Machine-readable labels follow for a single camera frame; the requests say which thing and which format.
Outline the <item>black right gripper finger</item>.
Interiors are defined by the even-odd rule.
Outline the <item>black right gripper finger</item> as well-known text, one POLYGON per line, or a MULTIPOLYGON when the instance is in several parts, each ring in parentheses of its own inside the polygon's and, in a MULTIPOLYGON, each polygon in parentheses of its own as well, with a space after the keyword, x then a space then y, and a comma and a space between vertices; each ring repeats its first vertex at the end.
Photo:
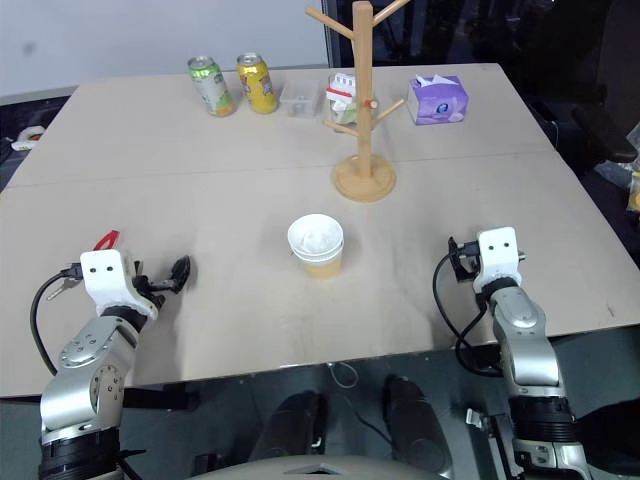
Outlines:
POLYGON ((460 246, 452 236, 448 239, 448 254, 456 281, 464 282, 466 280, 466 268, 461 263, 463 246, 460 246))

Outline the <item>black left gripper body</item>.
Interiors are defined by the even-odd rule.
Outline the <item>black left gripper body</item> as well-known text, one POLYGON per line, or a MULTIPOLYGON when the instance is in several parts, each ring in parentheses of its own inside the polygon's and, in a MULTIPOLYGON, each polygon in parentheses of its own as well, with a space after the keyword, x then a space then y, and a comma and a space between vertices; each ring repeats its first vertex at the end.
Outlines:
POLYGON ((144 298, 151 301, 155 306, 163 306, 166 297, 164 292, 171 291, 174 287, 172 278, 151 281, 143 274, 143 264, 140 260, 134 261, 134 276, 132 278, 134 289, 144 298))

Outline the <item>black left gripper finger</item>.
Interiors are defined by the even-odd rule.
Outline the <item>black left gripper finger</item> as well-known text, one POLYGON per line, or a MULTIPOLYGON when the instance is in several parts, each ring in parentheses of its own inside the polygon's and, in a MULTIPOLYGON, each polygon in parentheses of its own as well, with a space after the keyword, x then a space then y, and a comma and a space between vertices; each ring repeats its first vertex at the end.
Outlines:
POLYGON ((168 280, 169 290, 179 293, 187 283, 191 273, 191 258, 188 255, 179 258, 171 269, 168 280))

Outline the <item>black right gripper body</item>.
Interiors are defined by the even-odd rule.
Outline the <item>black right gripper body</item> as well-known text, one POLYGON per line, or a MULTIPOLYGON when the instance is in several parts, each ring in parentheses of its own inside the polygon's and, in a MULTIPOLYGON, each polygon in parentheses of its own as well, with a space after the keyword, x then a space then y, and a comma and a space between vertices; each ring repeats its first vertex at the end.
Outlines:
POLYGON ((478 241, 458 245, 458 280, 472 281, 480 272, 480 247, 478 241))

